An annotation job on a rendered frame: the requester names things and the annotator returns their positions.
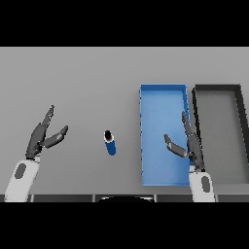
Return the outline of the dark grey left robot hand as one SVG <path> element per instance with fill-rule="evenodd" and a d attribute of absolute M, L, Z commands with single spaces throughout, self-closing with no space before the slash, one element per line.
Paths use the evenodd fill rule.
<path fill-rule="evenodd" d="M 49 138 L 46 137 L 47 130 L 53 117 L 53 111 L 54 106 L 52 105 L 45 115 L 43 121 L 38 123 L 32 131 L 25 153 L 25 158 L 27 160 L 35 160 L 35 157 L 39 155 L 44 148 L 49 149 L 64 139 L 68 131 L 67 125 L 65 125 L 58 133 L 54 134 L 53 136 Z"/>

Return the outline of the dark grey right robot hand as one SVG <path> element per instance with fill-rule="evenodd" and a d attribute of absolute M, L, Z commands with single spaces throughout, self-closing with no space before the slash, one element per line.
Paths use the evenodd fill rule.
<path fill-rule="evenodd" d="M 204 172 L 205 164 L 203 159 L 202 147 L 196 133 L 192 131 L 190 122 L 185 112 L 182 112 L 182 123 L 187 138 L 187 149 L 172 142 L 170 137 L 165 134 L 163 136 L 166 148 L 173 154 L 181 158 L 189 158 L 194 165 L 196 171 Z"/>

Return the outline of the blue bin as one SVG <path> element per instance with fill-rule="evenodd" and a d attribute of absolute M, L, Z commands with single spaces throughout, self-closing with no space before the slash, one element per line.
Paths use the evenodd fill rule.
<path fill-rule="evenodd" d="M 186 187 L 189 185 L 188 158 L 181 158 L 166 148 L 164 135 L 187 150 L 182 112 L 190 120 L 185 84 L 141 84 L 140 150 L 143 187 Z"/>

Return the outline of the blue pipe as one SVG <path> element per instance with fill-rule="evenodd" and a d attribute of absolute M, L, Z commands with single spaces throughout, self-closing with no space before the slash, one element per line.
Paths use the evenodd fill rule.
<path fill-rule="evenodd" d="M 114 156 L 116 154 L 115 138 L 110 130 L 104 131 L 104 143 L 108 154 Z"/>

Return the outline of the dark grey bin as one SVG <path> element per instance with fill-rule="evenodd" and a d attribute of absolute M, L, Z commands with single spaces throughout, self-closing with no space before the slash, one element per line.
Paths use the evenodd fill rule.
<path fill-rule="evenodd" d="M 214 184 L 249 184 L 249 126 L 241 85 L 195 85 L 196 132 Z"/>

